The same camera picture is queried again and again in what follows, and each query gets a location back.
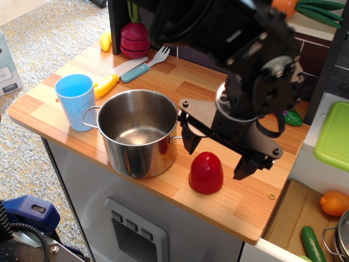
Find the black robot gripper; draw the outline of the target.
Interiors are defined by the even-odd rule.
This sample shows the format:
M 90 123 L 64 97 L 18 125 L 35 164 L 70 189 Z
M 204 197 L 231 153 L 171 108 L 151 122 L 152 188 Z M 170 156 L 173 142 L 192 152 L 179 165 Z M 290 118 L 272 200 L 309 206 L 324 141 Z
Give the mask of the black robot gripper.
M 270 169 L 283 155 L 281 146 L 273 140 L 283 131 L 279 120 L 279 131 L 273 135 L 262 130 L 257 118 L 240 120 L 226 113 L 227 93 L 222 84 L 215 101 L 183 98 L 179 102 L 177 120 L 182 127 L 184 148 L 192 154 L 202 138 L 210 138 L 241 155 L 234 170 L 234 179 L 242 180 L 257 169 Z

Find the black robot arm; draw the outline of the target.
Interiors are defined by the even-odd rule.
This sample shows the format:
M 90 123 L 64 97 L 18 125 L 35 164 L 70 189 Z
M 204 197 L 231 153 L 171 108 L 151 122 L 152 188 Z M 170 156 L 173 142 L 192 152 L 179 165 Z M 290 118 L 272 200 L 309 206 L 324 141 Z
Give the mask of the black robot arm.
M 179 121 L 185 149 L 206 136 L 240 154 L 234 178 L 270 169 L 283 113 L 300 100 L 300 49 L 285 14 L 270 1 L 141 1 L 156 46 L 188 45 L 227 70 L 213 102 L 184 98 Z

